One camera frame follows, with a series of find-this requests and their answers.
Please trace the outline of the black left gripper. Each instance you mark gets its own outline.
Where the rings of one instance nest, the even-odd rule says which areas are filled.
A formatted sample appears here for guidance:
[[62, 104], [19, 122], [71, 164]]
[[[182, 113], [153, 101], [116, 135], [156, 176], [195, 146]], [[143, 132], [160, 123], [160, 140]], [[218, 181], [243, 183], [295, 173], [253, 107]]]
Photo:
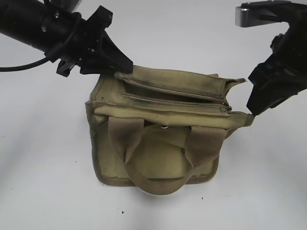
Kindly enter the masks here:
[[113, 12], [99, 6], [87, 20], [78, 12], [70, 13], [70, 16], [72, 27], [44, 53], [50, 62], [60, 60], [57, 74], [67, 77], [75, 66], [80, 67], [81, 74], [133, 72], [133, 62], [106, 33]]

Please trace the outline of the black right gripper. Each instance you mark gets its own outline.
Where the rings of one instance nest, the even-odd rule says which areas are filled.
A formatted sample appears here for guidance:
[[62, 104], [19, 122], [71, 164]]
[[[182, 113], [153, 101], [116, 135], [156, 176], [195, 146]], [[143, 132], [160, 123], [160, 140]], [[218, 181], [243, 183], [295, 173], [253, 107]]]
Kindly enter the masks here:
[[248, 79], [253, 88], [247, 108], [257, 116], [307, 89], [307, 54], [272, 54], [254, 68]]

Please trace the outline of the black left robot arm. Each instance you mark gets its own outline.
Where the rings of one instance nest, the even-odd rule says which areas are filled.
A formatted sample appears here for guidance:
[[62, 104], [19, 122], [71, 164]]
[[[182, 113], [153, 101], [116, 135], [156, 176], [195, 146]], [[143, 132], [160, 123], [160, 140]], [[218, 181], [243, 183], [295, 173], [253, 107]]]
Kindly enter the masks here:
[[44, 53], [44, 58], [22, 66], [2, 67], [1, 72], [23, 71], [59, 61], [56, 73], [68, 77], [80, 73], [133, 72], [133, 62], [106, 32], [113, 13], [103, 6], [85, 20], [76, 11], [78, 0], [2, 0], [0, 32]]

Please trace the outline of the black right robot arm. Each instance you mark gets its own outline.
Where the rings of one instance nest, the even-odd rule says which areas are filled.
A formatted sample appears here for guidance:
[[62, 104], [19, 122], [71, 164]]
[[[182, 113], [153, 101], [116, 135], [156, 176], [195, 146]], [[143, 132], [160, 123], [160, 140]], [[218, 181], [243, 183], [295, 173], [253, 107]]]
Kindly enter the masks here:
[[260, 21], [286, 22], [270, 45], [272, 54], [249, 76], [253, 89], [247, 108], [254, 116], [275, 108], [307, 88], [307, 6], [285, 0], [243, 3]]

